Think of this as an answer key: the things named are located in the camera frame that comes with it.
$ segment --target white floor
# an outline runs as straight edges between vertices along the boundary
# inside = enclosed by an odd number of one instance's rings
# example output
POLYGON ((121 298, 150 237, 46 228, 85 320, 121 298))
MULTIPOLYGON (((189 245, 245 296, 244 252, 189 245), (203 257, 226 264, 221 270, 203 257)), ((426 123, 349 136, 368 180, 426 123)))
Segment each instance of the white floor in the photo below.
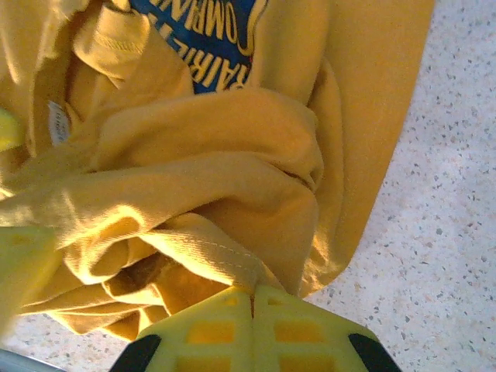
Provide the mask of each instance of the white floor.
MULTIPOLYGON (((415 97, 350 267, 309 301, 406 371, 496 371, 496 1, 438 0, 415 97)), ((105 371, 124 343, 19 321, 11 350, 105 371)))

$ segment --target yellow t-shirt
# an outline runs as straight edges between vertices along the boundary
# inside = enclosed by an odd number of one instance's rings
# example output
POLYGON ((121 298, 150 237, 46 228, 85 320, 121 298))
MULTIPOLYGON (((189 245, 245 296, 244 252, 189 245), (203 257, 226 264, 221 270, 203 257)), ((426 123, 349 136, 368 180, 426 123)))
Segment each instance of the yellow t-shirt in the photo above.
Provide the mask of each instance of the yellow t-shirt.
POLYGON ((64 257, 20 313, 133 339, 226 286, 327 285, 381 186, 432 4, 0 0, 0 107, 26 128, 2 154, 0 225, 52 227, 64 257))

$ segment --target speckled floor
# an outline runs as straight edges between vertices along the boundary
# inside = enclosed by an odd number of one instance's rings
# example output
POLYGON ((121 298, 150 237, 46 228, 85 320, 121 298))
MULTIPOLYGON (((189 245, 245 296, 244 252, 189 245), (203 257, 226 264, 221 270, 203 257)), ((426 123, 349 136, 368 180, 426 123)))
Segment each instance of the speckled floor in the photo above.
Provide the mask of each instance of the speckled floor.
MULTIPOLYGON (((496 371, 496 1, 439 0, 405 130, 350 267, 309 301, 371 328, 406 371, 496 371)), ((105 371, 125 344, 47 317, 6 346, 105 371)))

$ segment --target yellow plastic object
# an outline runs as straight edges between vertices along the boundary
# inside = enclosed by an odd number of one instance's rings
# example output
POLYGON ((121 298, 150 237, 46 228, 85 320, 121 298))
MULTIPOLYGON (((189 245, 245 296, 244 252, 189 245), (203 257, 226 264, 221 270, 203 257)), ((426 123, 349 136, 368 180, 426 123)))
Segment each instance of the yellow plastic object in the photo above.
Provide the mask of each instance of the yellow plastic object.
POLYGON ((0 334, 19 308, 50 279, 61 260, 44 227, 0 227, 0 334))
POLYGON ((0 151, 21 146, 24 143, 24 128, 3 108, 0 108, 0 151))
POLYGON ((238 288, 145 329, 111 372, 399 371, 368 329, 274 288, 238 288))

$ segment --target clothing tag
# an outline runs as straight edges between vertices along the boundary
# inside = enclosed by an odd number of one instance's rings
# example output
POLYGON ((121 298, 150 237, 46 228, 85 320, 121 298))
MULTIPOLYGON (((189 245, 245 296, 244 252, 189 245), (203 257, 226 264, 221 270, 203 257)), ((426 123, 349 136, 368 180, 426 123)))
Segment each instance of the clothing tag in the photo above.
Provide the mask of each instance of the clothing tag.
POLYGON ((67 141, 71 134, 69 119, 65 115, 64 110, 55 102, 48 103, 50 115, 48 118, 48 126, 50 129, 50 137, 54 146, 67 141))

